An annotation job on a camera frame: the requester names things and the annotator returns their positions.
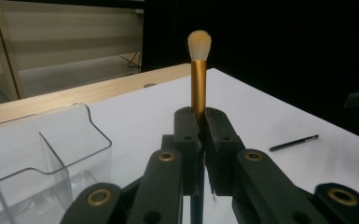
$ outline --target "clear plastic organizer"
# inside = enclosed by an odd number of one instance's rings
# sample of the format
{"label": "clear plastic organizer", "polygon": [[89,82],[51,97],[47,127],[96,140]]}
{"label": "clear plastic organizer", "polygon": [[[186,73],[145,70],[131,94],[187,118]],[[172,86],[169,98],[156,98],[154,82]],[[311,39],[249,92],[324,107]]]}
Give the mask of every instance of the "clear plastic organizer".
{"label": "clear plastic organizer", "polygon": [[60,223],[83,189],[110,181],[111,147],[84,104],[0,123],[0,223]]}

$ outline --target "black backdrop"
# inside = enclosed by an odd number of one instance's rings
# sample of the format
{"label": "black backdrop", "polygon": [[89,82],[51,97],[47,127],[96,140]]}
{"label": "black backdrop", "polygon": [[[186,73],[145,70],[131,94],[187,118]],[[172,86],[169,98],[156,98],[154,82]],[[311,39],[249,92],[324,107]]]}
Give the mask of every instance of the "black backdrop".
{"label": "black backdrop", "polygon": [[359,107],[344,109],[359,91],[359,1],[146,2],[160,7],[145,10],[143,71],[190,63],[186,38],[203,29],[208,67],[359,135]]}

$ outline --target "table surface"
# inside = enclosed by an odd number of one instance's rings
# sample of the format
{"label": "table surface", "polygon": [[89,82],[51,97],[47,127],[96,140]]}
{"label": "table surface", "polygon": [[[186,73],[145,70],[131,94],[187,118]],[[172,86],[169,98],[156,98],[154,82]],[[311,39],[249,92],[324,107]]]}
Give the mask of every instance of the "table surface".
{"label": "table surface", "polygon": [[[87,97],[89,94],[100,94],[93,92],[102,85],[96,84],[94,88],[86,86],[23,100],[25,103],[2,105],[0,121],[7,119],[12,110],[16,111],[15,117],[23,115],[25,112],[19,107],[43,110],[45,107],[39,106],[45,101],[51,106],[80,102],[81,98],[74,98],[72,94],[83,92],[86,98],[82,103],[89,106],[92,121],[113,142],[112,182],[125,187],[143,175],[148,158],[160,148],[162,135],[173,134],[174,112],[190,106],[190,67],[183,64],[174,69],[177,74],[171,81],[166,77],[163,84],[148,88],[143,88],[143,83],[142,88],[138,86],[116,97],[107,94],[91,100]],[[169,68],[160,72],[162,77],[171,73]],[[53,105],[51,101],[55,100],[60,103]],[[313,193],[317,185],[334,182],[359,192],[359,136],[216,69],[207,71],[206,104],[225,112],[245,146],[266,152],[298,187]],[[319,134],[319,139],[269,152],[272,146],[315,134]],[[208,186],[208,178],[205,178],[204,223],[237,223],[231,198],[214,200]],[[183,223],[189,223],[188,201],[185,197]]]}

